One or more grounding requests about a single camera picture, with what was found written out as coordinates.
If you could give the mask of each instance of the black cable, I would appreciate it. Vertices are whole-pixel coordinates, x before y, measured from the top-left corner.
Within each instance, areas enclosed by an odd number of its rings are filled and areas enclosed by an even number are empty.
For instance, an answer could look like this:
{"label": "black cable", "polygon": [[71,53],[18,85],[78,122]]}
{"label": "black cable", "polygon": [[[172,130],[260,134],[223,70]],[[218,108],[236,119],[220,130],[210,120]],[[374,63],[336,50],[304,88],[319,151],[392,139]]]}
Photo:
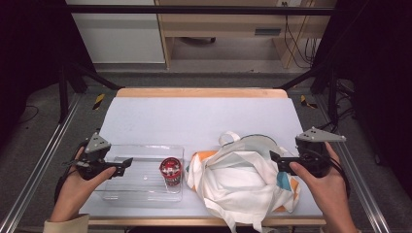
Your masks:
{"label": "black cable", "polygon": [[294,63],[296,64],[297,67],[302,68],[302,69],[310,68],[310,67],[300,66],[300,65],[297,63],[296,58],[294,57],[294,55],[293,55],[293,53],[292,53],[292,51],[291,51],[291,48],[289,48],[288,42],[287,42],[287,40],[286,40],[286,33],[287,33],[288,31],[289,31],[289,33],[291,34],[292,39],[293,39],[293,42],[294,42],[295,46],[297,47],[297,50],[298,50],[299,53],[300,53],[299,47],[297,46],[297,43],[296,43],[296,41],[294,40],[294,36],[292,35],[291,31],[289,30],[288,16],[285,16],[285,34],[284,34],[284,41],[285,41],[286,48],[287,48],[288,51],[291,53],[292,59],[293,59],[293,61],[294,61]]}
{"label": "black cable", "polygon": [[78,161],[76,159],[76,155],[77,155],[78,151],[80,150],[80,148],[85,146],[85,143],[86,142],[83,142],[83,143],[79,144],[78,148],[76,149],[76,152],[72,155],[69,162],[62,163],[62,166],[66,167],[66,170],[64,171],[63,175],[60,178],[58,178],[57,184],[55,186],[55,189],[54,189],[54,204],[57,203],[57,199],[58,199],[58,196],[60,195],[61,188],[63,187],[64,183],[66,182],[67,177],[69,177],[74,172],[78,171],[77,168],[73,171],[70,171],[70,169]]}
{"label": "black cable", "polygon": [[353,96],[355,94],[355,92],[351,88],[349,88],[339,80],[337,81],[337,87],[345,95]]}
{"label": "black cable", "polygon": [[330,122],[328,122],[328,123],[326,123],[326,124],[324,124],[324,125],[318,126],[318,127],[316,127],[316,128],[319,128],[319,129],[324,130],[326,127],[328,127],[328,126],[330,126],[331,124],[333,124],[333,127],[332,127],[332,129],[330,130],[330,132],[331,132],[331,133],[334,133],[334,132],[336,132],[336,130],[337,130],[337,128],[338,128],[338,121],[346,118],[347,116],[349,116],[349,115],[350,115],[351,113],[353,113],[354,111],[355,111],[354,108],[349,108],[349,109],[345,110],[344,112],[342,112],[342,113],[340,113],[340,114],[338,115],[336,123],[335,123],[335,121],[331,120]]}
{"label": "black cable", "polygon": [[36,110],[36,113],[35,113],[33,116],[31,116],[30,118],[28,118],[28,119],[25,119],[25,120],[19,121],[19,122],[18,122],[18,124],[21,124],[21,123],[26,123],[27,121],[32,120],[34,117],[36,117],[36,115],[38,115],[38,114],[39,114],[39,108],[37,108],[36,106],[33,106],[33,105],[27,105],[27,106],[26,106],[26,108],[34,108],[34,109]]}
{"label": "black cable", "polygon": [[336,100],[336,104],[339,104],[340,101],[344,100],[344,99],[350,99],[351,96],[349,95],[344,95],[342,97],[340,97],[339,99]]}
{"label": "black cable", "polygon": [[308,45],[309,45],[309,41],[311,41],[311,39],[306,39],[306,45],[305,45],[305,57],[306,60],[309,62],[310,67],[312,68],[313,65],[313,61],[315,59],[315,53],[316,53],[316,45],[317,45],[317,39],[313,39],[312,42],[312,50],[311,50],[311,55],[308,55]]}
{"label": "black cable", "polygon": [[330,156],[323,156],[323,155],[319,154],[318,152],[316,152],[314,150],[309,150],[309,149],[306,149],[306,148],[300,148],[300,149],[305,151],[305,152],[309,152],[310,154],[316,155],[317,157],[319,157],[323,161],[327,162],[330,166],[332,166],[340,174],[343,181],[345,182],[346,196],[349,199],[350,195],[351,195],[351,187],[350,187],[350,184],[349,184],[348,177],[346,176],[346,173],[343,170],[343,167],[340,165],[340,163],[338,161],[336,161],[336,159],[334,159]]}

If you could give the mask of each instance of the black curtain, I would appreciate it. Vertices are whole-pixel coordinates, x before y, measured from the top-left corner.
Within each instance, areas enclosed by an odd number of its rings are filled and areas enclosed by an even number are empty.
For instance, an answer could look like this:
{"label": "black curtain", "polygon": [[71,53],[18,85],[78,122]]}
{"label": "black curtain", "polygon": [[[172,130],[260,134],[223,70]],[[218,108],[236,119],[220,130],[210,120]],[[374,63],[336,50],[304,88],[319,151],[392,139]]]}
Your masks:
{"label": "black curtain", "polygon": [[1,0],[0,5],[1,147],[24,112],[27,97],[57,83],[62,64],[95,70],[70,13],[46,11],[34,0]]}
{"label": "black curtain", "polygon": [[[412,197],[412,2],[371,0],[362,9],[365,2],[338,2],[338,7],[358,12],[331,19],[315,65],[332,57],[337,78],[354,83],[357,116],[376,157],[392,167]],[[350,30],[339,41],[347,26]],[[330,56],[334,45],[338,48]],[[327,86],[325,76],[319,75],[316,81]]]}

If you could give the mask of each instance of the aluminum rail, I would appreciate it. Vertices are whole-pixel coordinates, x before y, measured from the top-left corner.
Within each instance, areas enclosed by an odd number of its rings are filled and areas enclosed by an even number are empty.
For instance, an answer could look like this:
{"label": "aluminum rail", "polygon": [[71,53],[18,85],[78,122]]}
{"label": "aluminum rail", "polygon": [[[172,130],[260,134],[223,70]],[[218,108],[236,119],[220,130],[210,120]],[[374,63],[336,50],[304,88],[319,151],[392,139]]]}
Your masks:
{"label": "aluminum rail", "polygon": [[[329,122],[328,114],[325,111],[326,102],[324,98],[316,96],[317,103],[319,103],[322,113],[326,119],[326,122]],[[364,180],[357,164],[355,163],[352,155],[349,153],[348,148],[345,143],[337,143],[337,146],[340,150],[339,157],[341,162],[345,167],[345,171],[348,175],[348,178],[352,182],[352,186],[355,189],[360,202],[363,205],[363,208],[366,212],[367,217],[369,218],[370,224],[373,227],[373,230],[376,233],[390,233],[388,223],[386,222],[384,216],[382,215],[381,210],[379,209],[378,204],[376,203],[375,198],[373,197],[369,187],[367,186],[366,181]]]}
{"label": "aluminum rail", "polygon": [[188,14],[188,15],[278,15],[334,16],[350,11],[334,8],[238,7],[238,6],[150,6],[150,5],[43,5],[44,10],[78,14]]}
{"label": "aluminum rail", "polygon": [[39,186],[39,183],[43,178],[43,175],[45,174],[46,169],[48,168],[49,163],[52,160],[54,153],[57,150],[57,147],[60,144],[61,139],[64,133],[66,132],[69,123],[73,119],[73,115],[76,112],[81,99],[81,94],[75,94],[70,105],[71,111],[69,112],[69,115],[65,118],[65,120],[62,123],[57,125],[53,135],[51,136],[51,139],[49,140],[49,143],[43,151],[42,156],[37,162],[36,167],[34,168],[29,179],[27,180],[23,190],[20,192],[20,195],[18,196],[15,204],[12,206],[7,216],[1,222],[1,233],[11,233],[14,232],[17,228],[18,222],[23,216],[24,211],[26,210],[31,198],[34,195],[34,192]]}

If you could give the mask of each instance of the white table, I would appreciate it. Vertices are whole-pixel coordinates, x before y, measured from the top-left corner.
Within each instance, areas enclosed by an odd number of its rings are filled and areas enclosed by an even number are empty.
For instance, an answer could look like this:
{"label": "white table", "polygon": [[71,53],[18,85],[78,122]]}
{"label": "white table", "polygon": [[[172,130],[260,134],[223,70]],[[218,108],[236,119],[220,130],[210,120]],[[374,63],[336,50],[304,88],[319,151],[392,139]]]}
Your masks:
{"label": "white table", "polygon": [[[230,88],[126,88],[106,114],[100,135],[112,144],[179,145],[188,164],[194,152],[217,150],[225,131],[263,134],[291,152],[303,130],[292,100],[283,90]],[[263,226],[323,225],[308,187],[292,213],[273,213]],[[184,183],[180,202],[110,202],[93,193],[81,209],[96,225],[225,225],[210,215]]]}

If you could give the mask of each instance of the white tabletop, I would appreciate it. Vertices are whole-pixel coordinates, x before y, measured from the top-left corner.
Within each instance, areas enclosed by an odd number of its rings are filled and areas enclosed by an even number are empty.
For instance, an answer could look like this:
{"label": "white tabletop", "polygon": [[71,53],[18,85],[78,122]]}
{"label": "white tabletop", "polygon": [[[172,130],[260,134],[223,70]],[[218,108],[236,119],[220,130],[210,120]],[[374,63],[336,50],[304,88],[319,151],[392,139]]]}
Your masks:
{"label": "white tabletop", "polygon": [[[294,137],[303,130],[289,98],[116,97],[100,135],[115,145],[182,146],[185,162],[189,164],[196,151],[217,150],[218,139],[225,131],[241,137],[266,135],[279,146],[297,153]],[[301,195],[295,210],[271,214],[270,224],[277,224],[276,219],[289,219],[291,224],[294,220],[297,224],[323,224],[322,213],[308,187],[301,180],[299,183]],[[184,224],[179,219],[185,219],[187,224],[199,223],[190,223],[188,219],[206,219],[199,224],[223,224],[207,212],[200,198],[185,183],[179,202],[105,201],[93,193],[81,213],[91,215],[90,224]],[[172,223],[152,221],[157,218],[174,220]]]}

